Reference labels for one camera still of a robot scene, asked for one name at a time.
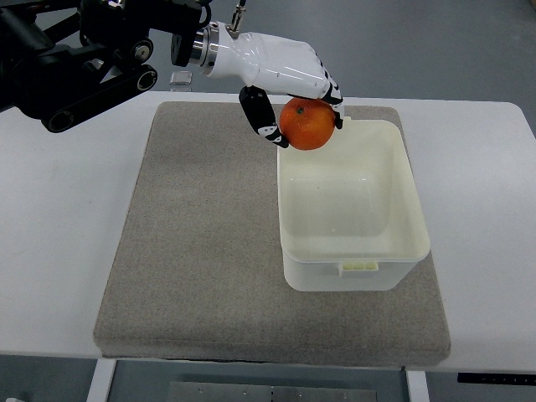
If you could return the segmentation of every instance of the gray floor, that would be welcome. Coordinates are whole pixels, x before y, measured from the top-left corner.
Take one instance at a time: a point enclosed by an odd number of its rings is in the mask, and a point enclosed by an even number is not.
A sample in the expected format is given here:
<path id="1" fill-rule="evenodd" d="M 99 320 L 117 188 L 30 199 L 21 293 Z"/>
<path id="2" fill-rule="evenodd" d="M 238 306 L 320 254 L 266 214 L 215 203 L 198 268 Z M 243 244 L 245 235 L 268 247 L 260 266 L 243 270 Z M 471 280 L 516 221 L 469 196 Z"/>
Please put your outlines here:
<path id="1" fill-rule="evenodd" d="M 213 19 L 229 21 L 235 4 L 214 0 Z M 244 31 L 308 42 L 345 96 L 512 102 L 536 132 L 536 11 L 529 0 L 249 0 L 247 8 Z M 39 23 L 45 28 L 68 14 L 46 16 Z M 171 35 L 153 32 L 152 39 L 156 52 L 149 64 L 160 75 L 155 90 L 170 90 L 168 80 L 176 70 L 193 72 L 192 91 L 238 93 L 243 86 L 238 79 L 208 79 L 195 66 L 172 66 Z M 273 366 L 248 370 L 243 365 L 173 364 L 120 363 L 111 401 L 149 400 L 145 395 L 152 391 L 163 398 L 168 380 L 183 378 L 189 370 L 196 378 L 225 375 L 227 380 L 303 386 L 339 381 L 349 388 L 370 386 L 372 378 L 381 384 L 383 378 L 378 372 L 329 368 L 274 372 Z M 94 360 L 0 356 L 0 402 L 7 397 L 26 402 L 85 400 L 93 367 Z M 379 400 L 407 399 L 400 374 L 386 376 L 394 379 L 378 389 Z M 457 384 L 455 374 L 428 374 L 428 381 L 432 402 L 536 400 L 533 387 Z"/>

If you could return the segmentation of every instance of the robotic hand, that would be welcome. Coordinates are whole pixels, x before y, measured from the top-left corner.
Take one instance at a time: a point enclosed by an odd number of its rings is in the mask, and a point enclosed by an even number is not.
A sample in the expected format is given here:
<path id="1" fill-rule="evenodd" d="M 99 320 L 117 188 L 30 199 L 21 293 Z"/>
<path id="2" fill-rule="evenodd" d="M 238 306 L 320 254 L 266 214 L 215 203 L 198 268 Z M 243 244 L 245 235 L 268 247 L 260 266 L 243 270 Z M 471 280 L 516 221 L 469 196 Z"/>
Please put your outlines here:
<path id="1" fill-rule="evenodd" d="M 16 106 L 62 132 L 150 90 L 157 72 L 144 63 L 154 28 L 173 34 L 173 64 L 198 64 L 212 78 L 239 76 L 246 117 L 269 141 L 288 147 L 266 91 L 322 99 L 342 127 L 343 98 L 311 46 L 240 33 L 245 0 L 231 24 L 210 22 L 211 1 L 0 0 L 0 111 Z M 44 31 L 35 25 L 37 13 L 64 8 L 77 12 Z M 77 31 L 82 48 L 56 44 Z"/>
<path id="2" fill-rule="evenodd" d="M 259 135 L 276 145 L 288 147 L 289 143 L 279 131 L 267 90 L 326 101 L 335 111 L 337 128 L 342 128 L 341 92 L 309 44 L 262 33 L 238 33 L 229 25 L 211 23 L 199 33 L 196 48 L 191 61 L 201 65 L 207 76 L 239 76 L 245 82 L 240 92 L 245 115 Z"/>

